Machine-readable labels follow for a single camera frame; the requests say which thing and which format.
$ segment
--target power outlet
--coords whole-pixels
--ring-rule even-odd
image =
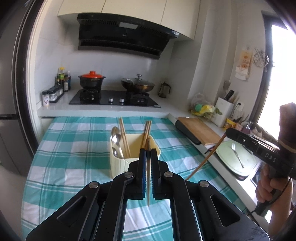
[[[240,105],[237,106],[237,109],[240,113],[242,113],[242,109],[244,108],[244,103],[238,102]]]

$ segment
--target white cabinet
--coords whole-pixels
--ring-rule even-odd
[[[167,0],[161,25],[194,39],[199,7],[200,0]]]
[[[161,23],[166,0],[106,0],[102,12]]]
[[[64,0],[58,16],[82,12],[101,12],[105,0]]]

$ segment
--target green plate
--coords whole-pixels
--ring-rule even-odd
[[[237,156],[231,148],[232,143],[235,143],[235,150],[241,159],[244,168],[240,164]],[[232,140],[222,142],[217,148],[216,153],[231,171],[243,177],[247,177],[257,165],[257,160],[255,157],[241,144]]]

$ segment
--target gas stove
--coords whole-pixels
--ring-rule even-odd
[[[79,90],[69,104],[123,105],[160,108],[160,106],[149,97],[148,93],[135,94],[126,91],[95,89]]]

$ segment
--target wooden cutting board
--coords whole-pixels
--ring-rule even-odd
[[[220,136],[199,118],[179,117],[178,120],[205,146],[216,144],[220,140]]]

